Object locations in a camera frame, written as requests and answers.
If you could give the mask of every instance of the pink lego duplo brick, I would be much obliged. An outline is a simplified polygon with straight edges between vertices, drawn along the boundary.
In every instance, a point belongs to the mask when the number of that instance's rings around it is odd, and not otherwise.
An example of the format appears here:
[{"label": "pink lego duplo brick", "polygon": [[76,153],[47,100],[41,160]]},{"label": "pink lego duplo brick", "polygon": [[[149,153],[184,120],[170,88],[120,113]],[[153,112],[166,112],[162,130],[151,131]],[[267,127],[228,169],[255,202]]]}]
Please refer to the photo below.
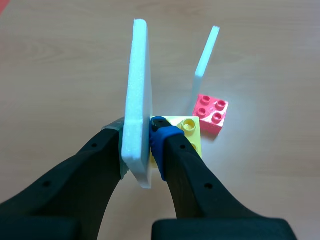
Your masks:
[{"label": "pink lego duplo brick", "polygon": [[200,118],[200,129],[218,135],[221,131],[227,113],[227,101],[199,94],[192,116]]}]

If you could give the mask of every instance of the screw hole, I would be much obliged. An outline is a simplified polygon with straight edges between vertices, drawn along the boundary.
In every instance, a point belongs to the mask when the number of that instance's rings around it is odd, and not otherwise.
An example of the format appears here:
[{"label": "screw hole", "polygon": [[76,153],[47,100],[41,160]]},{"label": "screw hole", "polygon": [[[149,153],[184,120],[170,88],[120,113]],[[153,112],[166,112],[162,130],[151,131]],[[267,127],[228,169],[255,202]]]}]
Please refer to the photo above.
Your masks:
[{"label": "screw hole", "polygon": [[50,187],[50,185],[51,185],[51,181],[45,181],[45,182],[42,184],[42,186],[43,186],[44,188],[48,188],[48,187]]},{"label": "screw hole", "polygon": [[212,189],[214,186],[212,186],[211,183],[206,183],[206,184],[204,185],[204,187],[205,187],[206,189]]}]

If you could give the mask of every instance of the toy brick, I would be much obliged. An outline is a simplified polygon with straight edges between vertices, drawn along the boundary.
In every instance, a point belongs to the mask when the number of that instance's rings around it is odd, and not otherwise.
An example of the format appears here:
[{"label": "toy brick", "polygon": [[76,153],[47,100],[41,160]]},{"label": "toy brick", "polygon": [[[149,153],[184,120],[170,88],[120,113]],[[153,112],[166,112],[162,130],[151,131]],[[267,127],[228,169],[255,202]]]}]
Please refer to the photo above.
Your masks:
[{"label": "toy brick", "polygon": [[[189,140],[191,145],[194,147],[196,152],[202,158],[201,149],[201,131],[200,121],[197,116],[164,116],[164,118],[171,123],[172,126],[177,126],[179,129],[184,131],[185,137]],[[158,168],[157,163],[150,153],[150,164],[151,167]]]},{"label": "toy brick", "polygon": [[201,130],[218,135],[224,125],[228,105],[227,101],[199,94],[192,116],[200,118]]}]

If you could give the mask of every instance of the wooden table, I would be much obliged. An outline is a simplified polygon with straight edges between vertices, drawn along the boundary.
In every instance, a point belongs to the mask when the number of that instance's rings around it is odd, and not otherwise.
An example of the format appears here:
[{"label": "wooden table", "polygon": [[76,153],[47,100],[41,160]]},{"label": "wooden table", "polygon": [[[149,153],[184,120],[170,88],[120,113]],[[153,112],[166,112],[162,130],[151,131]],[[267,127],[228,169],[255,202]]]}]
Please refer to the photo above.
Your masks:
[{"label": "wooden table", "polygon": [[[155,115],[185,114],[212,25],[221,27],[201,93],[230,102],[203,160],[244,205],[320,235],[320,2],[13,0],[0,17],[0,201],[75,154],[124,115],[134,18],[149,27]],[[99,239],[151,239],[175,217],[155,170],[131,173]]]}]

